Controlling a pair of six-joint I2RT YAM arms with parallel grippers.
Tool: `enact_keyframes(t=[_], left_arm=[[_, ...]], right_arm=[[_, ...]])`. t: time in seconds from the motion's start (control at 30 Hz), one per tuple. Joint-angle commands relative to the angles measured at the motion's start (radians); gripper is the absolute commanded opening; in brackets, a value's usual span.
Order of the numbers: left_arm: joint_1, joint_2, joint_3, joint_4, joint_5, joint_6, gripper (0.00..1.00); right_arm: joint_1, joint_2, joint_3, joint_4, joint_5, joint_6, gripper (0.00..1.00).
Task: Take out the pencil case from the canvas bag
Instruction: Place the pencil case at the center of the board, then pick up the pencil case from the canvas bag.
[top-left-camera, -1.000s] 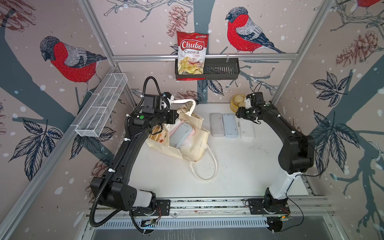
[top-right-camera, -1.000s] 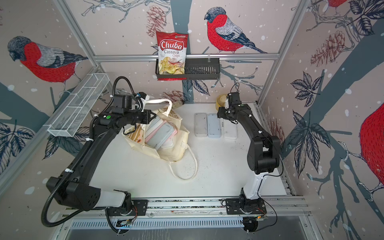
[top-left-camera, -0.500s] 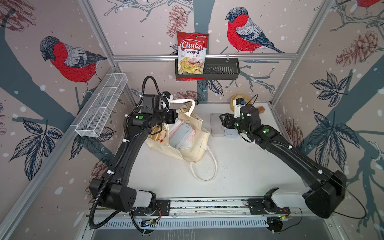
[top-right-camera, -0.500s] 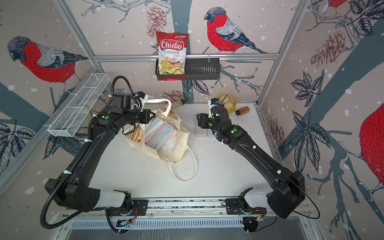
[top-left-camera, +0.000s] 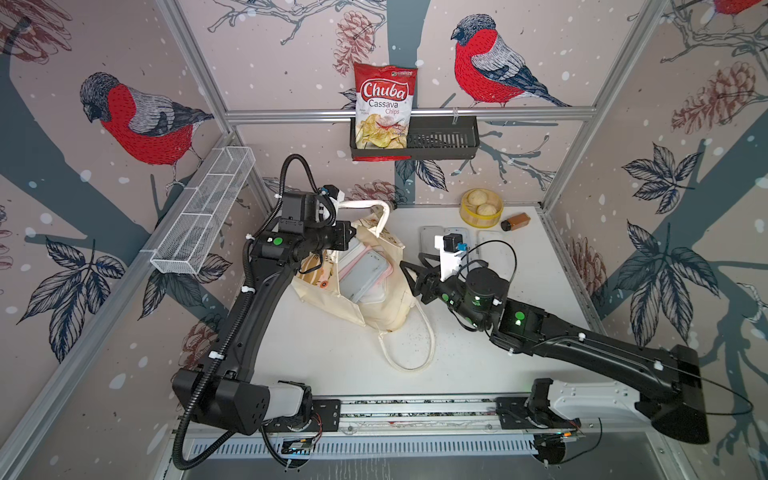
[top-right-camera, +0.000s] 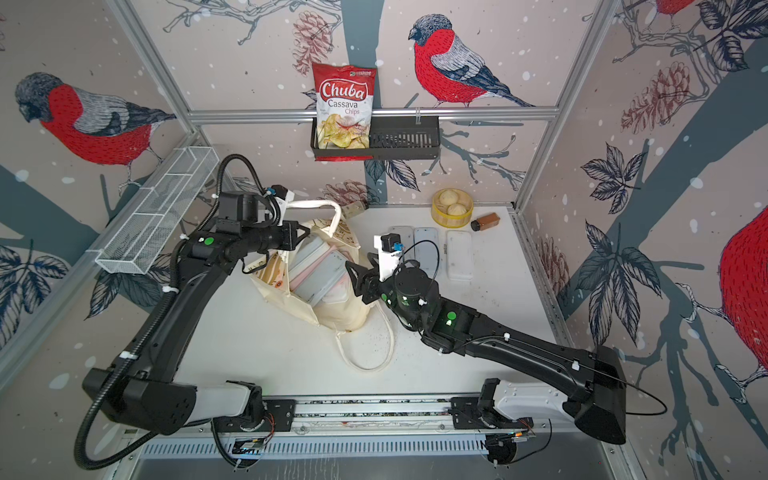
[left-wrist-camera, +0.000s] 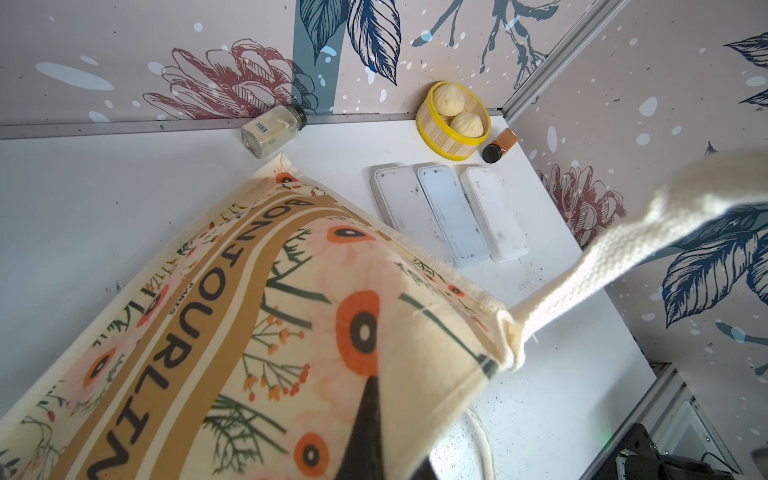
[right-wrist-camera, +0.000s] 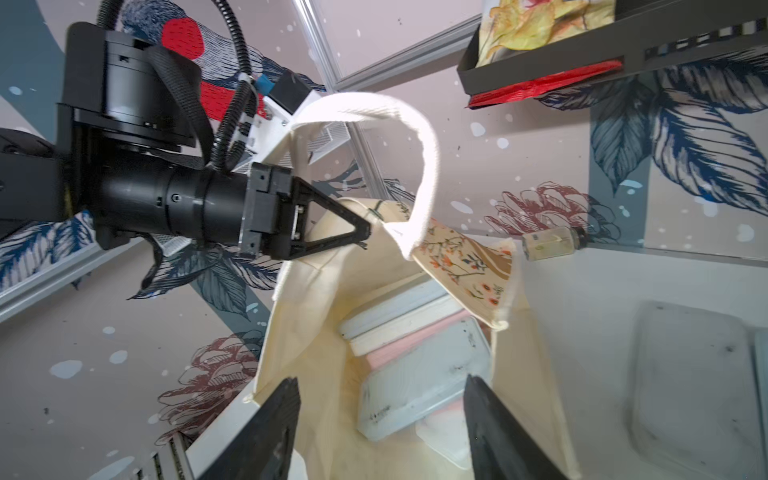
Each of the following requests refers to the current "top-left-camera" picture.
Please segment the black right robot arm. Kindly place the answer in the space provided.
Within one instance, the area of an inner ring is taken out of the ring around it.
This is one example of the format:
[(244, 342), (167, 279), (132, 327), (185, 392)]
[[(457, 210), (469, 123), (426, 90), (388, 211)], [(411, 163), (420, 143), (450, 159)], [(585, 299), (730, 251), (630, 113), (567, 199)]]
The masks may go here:
[(509, 283), (488, 267), (441, 276), (427, 261), (399, 265), (422, 303), (441, 301), (471, 331), (497, 347), (564, 361), (618, 381), (639, 394), (634, 409), (659, 433), (689, 444), (709, 442), (699, 357), (677, 345), (639, 347), (590, 332), (534, 305), (508, 297)]

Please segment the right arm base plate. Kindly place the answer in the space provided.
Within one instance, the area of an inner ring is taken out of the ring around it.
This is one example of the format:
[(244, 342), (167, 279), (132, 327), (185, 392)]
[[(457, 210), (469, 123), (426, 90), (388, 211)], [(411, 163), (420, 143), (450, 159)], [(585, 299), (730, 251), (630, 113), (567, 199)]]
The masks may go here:
[(549, 407), (535, 409), (523, 396), (501, 396), (494, 399), (495, 414), (502, 430), (556, 429), (575, 431), (581, 428), (579, 419), (567, 420)]

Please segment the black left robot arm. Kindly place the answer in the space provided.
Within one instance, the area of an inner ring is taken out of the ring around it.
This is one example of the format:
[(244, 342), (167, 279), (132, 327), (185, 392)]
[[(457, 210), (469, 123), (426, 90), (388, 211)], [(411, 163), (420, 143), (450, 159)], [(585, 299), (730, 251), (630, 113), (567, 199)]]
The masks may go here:
[(310, 256), (345, 251), (356, 235), (350, 222), (337, 217), (339, 190), (310, 185), (289, 192), (289, 167), (310, 168), (300, 154), (281, 167), (278, 202), (258, 231), (243, 246), (244, 281), (233, 309), (221, 323), (218, 338), (192, 368), (181, 368), (172, 389), (184, 406), (171, 460), (176, 469), (197, 467), (236, 434), (264, 434), (276, 420), (306, 427), (320, 422), (310, 386), (281, 381), (275, 386), (253, 383), (254, 365), (272, 316), (294, 277)]

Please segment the cream canvas tote bag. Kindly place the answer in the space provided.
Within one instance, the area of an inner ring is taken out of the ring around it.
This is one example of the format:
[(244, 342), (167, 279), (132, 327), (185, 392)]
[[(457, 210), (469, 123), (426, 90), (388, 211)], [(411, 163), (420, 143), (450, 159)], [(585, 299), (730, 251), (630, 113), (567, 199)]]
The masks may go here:
[[(428, 368), (435, 355), (431, 322), (414, 298), (399, 268), (404, 244), (387, 229), (391, 208), (383, 200), (345, 200), (342, 209), (369, 209), (371, 214), (352, 223), (356, 229), (345, 251), (326, 250), (303, 261), (292, 287), (300, 300), (350, 323), (369, 327), (387, 362), (401, 372)], [(426, 360), (405, 367), (389, 354), (384, 336), (401, 328), (413, 311), (421, 316), (429, 337)]]

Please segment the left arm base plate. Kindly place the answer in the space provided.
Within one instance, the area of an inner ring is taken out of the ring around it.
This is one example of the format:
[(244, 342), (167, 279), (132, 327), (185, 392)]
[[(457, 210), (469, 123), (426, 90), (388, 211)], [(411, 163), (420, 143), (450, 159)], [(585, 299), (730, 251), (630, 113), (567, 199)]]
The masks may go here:
[(296, 434), (337, 432), (341, 419), (341, 405), (340, 399), (315, 398), (308, 415), (299, 413), (294, 417), (269, 420), (264, 425), (264, 430), (268, 433)]

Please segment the grey pencil case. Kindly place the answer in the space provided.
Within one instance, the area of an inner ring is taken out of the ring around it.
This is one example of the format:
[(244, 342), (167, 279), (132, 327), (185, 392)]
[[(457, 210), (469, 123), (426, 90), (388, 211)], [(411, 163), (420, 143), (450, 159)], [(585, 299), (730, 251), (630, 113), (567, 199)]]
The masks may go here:
[(351, 302), (359, 302), (388, 269), (389, 262), (379, 252), (365, 252), (341, 278), (341, 295)]

